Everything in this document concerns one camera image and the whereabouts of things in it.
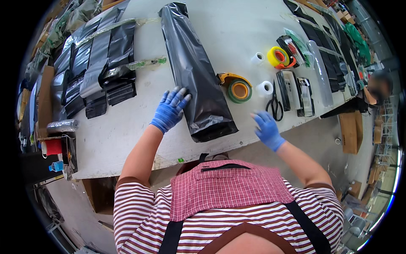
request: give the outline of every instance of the concrete floor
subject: concrete floor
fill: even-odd
[[[344,190],[350,180],[362,182],[361,194],[367,186],[369,166],[374,146],[372,145],[372,126],[374,115],[363,116],[364,138],[357,155],[344,154],[342,146],[335,144],[335,138],[341,137],[337,117],[314,119],[301,126],[282,133],[282,137],[305,151],[328,171],[336,190]],[[257,142],[229,152],[229,157],[258,165],[274,166],[281,175],[294,186],[302,186],[288,166],[275,153],[261,142]],[[152,189],[169,184],[180,165],[155,170],[151,174]],[[103,228],[98,221],[112,224],[112,215],[100,215],[93,212],[81,181],[64,179],[47,185],[65,222],[63,228],[78,246],[87,245],[100,253],[116,253],[113,233]]]

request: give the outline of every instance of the pink checkered apron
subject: pink checkered apron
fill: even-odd
[[[212,208],[294,201],[278,169],[240,160],[200,163],[172,178],[171,188],[171,221],[182,221]]]

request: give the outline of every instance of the hand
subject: hand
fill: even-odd
[[[171,93],[166,91],[155,111],[150,124],[156,126],[163,134],[174,127],[183,117],[182,109],[190,101],[190,94],[183,98],[186,88],[175,87]]]
[[[260,127],[260,129],[256,129],[255,134],[262,143],[276,152],[286,140],[279,134],[275,120],[266,111],[261,111],[257,115],[251,114],[251,117],[254,118]]]
[[[356,84],[357,84],[357,86],[358,86],[358,88],[359,88],[358,90],[364,89],[364,86],[365,86],[364,80],[360,79],[360,80],[358,80],[358,81],[356,82]]]

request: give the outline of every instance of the table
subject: table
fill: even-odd
[[[276,80],[276,70],[268,62],[253,66],[250,62],[256,52],[266,54],[276,39],[285,34],[284,28],[307,36],[299,22],[282,0],[185,0],[189,19],[210,59],[215,73],[232,72],[245,77],[253,86],[264,80]],[[158,11],[168,0],[131,0],[123,19],[133,17],[158,17]],[[330,28],[322,16],[301,5],[302,10],[315,18],[320,27]],[[135,60],[167,56],[160,22],[151,22],[136,28],[134,34]],[[308,122],[351,99],[348,87],[344,92],[333,93],[334,106],[324,107],[320,97],[315,70],[300,66],[294,69],[296,76],[310,80],[315,104],[314,117],[297,117],[296,111],[284,112],[278,122],[280,132]],[[79,120],[76,132],[78,172],[73,178],[98,178],[118,176],[127,155],[150,123],[165,90],[175,86],[169,61],[160,66],[136,71],[134,98],[115,106],[109,106],[105,115],[87,119],[85,111],[75,118]],[[260,98],[254,91],[252,98],[243,104],[227,104],[239,131],[205,143],[195,143],[190,137],[183,118],[164,135],[155,156],[153,170],[197,160],[201,153],[209,156],[240,148],[259,141],[254,133],[255,122],[250,113],[264,110],[268,99]]]

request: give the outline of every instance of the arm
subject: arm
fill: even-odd
[[[192,98],[190,94],[184,98],[185,93],[186,88],[180,87],[175,87],[170,94],[169,91],[164,93],[154,118],[128,155],[119,180],[124,177],[135,177],[149,187],[148,180],[159,144],[164,134],[182,119],[182,109]]]
[[[356,84],[358,85],[358,88],[364,90],[364,94],[365,94],[365,97],[366,97],[366,99],[367,99],[367,101],[368,101],[368,104],[375,105],[375,104],[377,103],[377,101],[376,101],[376,99],[374,99],[374,98],[372,97],[372,95],[369,93],[367,87],[365,86],[366,83],[367,83],[367,82],[366,82],[365,80],[363,80],[363,79],[360,79],[360,80],[358,80],[358,81],[356,82]]]
[[[281,137],[275,120],[268,112],[262,111],[252,117],[260,127],[255,134],[289,165],[305,186],[313,183],[326,183],[332,186],[328,173],[319,163]]]
[[[148,125],[125,160],[119,180],[132,176],[140,180],[144,186],[150,187],[148,179],[151,174],[156,150],[158,150],[163,137],[164,134],[160,129],[152,124]]]
[[[276,154],[288,164],[305,186],[313,183],[333,185],[330,176],[323,167],[291,143],[284,142],[276,151]]]
[[[368,103],[371,105],[375,105],[377,103],[377,101],[372,97],[372,95],[369,93],[367,87],[364,87],[364,92],[365,92],[365,97],[368,100]]]

